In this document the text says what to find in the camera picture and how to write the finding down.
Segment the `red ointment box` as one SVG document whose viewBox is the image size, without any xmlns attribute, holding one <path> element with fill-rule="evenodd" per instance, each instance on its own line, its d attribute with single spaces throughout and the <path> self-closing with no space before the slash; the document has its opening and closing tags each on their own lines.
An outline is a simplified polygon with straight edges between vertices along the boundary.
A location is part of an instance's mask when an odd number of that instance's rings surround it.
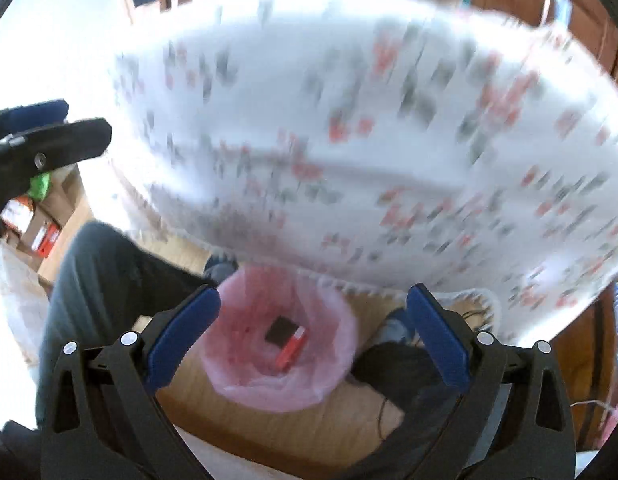
<svg viewBox="0 0 618 480">
<path fill-rule="evenodd" d="M 306 327 L 297 326 L 288 330 L 281 339 L 281 349 L 275 359 L 275 366 L 281 372 L 289 370 L 306 347 L 309 332 Z"/>
</svg>

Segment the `pink lined trash bin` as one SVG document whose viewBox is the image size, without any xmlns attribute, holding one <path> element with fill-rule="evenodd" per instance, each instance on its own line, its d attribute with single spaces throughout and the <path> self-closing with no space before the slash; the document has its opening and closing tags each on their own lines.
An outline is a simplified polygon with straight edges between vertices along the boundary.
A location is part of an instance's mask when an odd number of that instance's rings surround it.
<svg viewBox="0 0 618 480">
<path fill-rule="evenodd" d="M 358 322 L 339 290 L 290 270 L 243 266 L 218 292 L 220 313 L 199 353 L 221 396 L 260 411 L 299 411 L 321 403 L 349 372 Z M 281 339 L 297 326 L 309 332 L 306 347 L 281 372 Z"/>
</svg>

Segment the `cardboard box on floor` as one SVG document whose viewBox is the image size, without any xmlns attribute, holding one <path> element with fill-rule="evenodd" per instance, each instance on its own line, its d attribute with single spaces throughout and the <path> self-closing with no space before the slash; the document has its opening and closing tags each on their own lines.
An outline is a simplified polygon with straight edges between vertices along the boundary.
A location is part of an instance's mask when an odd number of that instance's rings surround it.
<svg viewBox="0 0 618 480">
<path fill-rule="evenodd" d="M 32 178 L 28 191 L 4 206 L 0 228 L 40 285 L 51 289 L 70 243 L 91 219 L 78 167 L 69 166 Z"/>
</svg>

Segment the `person leg in jeans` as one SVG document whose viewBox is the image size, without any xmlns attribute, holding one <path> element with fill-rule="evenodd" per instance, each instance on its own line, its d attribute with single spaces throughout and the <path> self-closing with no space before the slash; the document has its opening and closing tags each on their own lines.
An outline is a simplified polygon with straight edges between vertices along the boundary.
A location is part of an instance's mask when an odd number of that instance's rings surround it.
<svg viewBox="0 0 618 480">
<path fill-rule="evenodd" d="M 67 342 L 85 348 L 108 346 L 140 316 L 179 306 L 204 285 L 218 285 L 239 265 L 210 257 L 201 275 L 145 252 L 105 223 L 79 230 L 52 287 L 39 350 L 35 416 L 44 424 L 55 363 Z"/>
</svg>

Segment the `floral white tablecloth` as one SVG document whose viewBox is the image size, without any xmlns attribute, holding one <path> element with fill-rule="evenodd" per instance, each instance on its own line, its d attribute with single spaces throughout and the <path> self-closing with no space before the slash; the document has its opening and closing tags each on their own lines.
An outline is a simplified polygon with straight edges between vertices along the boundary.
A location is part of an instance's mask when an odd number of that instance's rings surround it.
<svg viewBox="0 0 618 480">
<path fill-rule="evenodd" d="M 618 273 L 618 87 L 561 24 L 194 0 L 129 27 L 112 153 L 168 228 L 344 286 L 483 288 L 551 338 Z"/>
</svg>

